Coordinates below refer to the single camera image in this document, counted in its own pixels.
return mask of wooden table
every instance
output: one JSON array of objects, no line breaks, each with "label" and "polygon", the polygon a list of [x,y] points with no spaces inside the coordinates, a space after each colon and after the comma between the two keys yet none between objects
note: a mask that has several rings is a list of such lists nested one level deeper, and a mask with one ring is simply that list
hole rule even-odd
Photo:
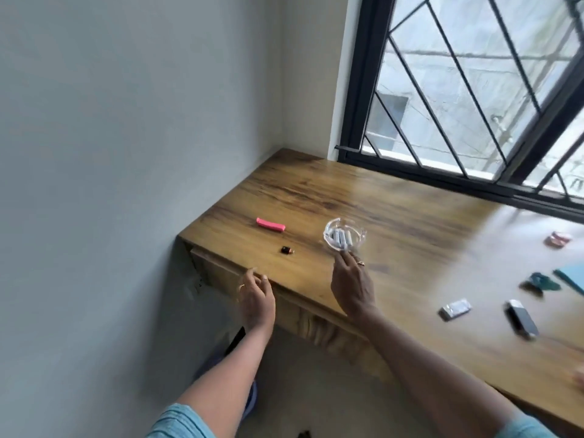
[{"label": "wooden table", "polygon": [[[518,284],[532,272],[584,259],[584,226],[283,149],[180,233],[210,284],[233,295],[248,267],[269,276],[277,323],[384,381],[379,355],[336,303],[333,252],[322,231],[349,217],[367,229],[360,255],[386,316],[427,347],[512,398],[584,429],[584,296],[562,283],[544,297]],[[256,217],[283,223],[282,234]],[[575,239],[554,250],[551,231]],[[296,253],[283,255],[282,246]],[[438,309],[473,309],[445,323]],[[541,337],[516,336],[503,313],[520,300]]]}]

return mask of glass bowl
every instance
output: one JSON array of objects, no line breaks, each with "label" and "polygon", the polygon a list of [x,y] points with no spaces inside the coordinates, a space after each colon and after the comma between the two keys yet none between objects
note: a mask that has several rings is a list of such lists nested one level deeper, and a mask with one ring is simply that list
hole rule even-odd
[{"label": "glass bowl", "polygon": [[366,231],[348,218],[330,220],[322,233],[323,238],[331,249],[357,250],[365,242]]}]

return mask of pink clay stick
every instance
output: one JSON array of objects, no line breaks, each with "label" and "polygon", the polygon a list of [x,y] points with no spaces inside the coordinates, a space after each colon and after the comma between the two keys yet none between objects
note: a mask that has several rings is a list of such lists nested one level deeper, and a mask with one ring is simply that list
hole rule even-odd
[{"label": "pink clay stick", "polygon": [[270,221],[262,220],[261,218],[258,218],[256,222],[258,223],[259,226],[265,227],[276,232],[284,232],[286,228],[286,226],[284,226],[283,224],[273,223]]}]

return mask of blue notebook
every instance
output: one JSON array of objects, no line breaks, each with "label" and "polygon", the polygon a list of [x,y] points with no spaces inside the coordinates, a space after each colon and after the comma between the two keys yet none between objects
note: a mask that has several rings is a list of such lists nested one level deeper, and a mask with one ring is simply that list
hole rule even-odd
[{"label": "blue notebook", "polygon": [[584,295],[584,264],[561,267],[554,273]]}]

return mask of forearm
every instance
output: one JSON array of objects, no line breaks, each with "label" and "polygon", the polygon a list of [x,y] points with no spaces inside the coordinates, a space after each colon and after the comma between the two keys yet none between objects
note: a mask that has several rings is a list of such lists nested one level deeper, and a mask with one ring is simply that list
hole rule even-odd
[{"label": "forearm", "polygon": [[423,347],[378,310],[359,316],[356,324],[442,435],[493,438],[520,413],[499,392]]},{"label": "forearm", "polygon": [[235,436],[269,338],[265,329],[248,332],[233,352],[178,399],[197,412],[217,438]]}]

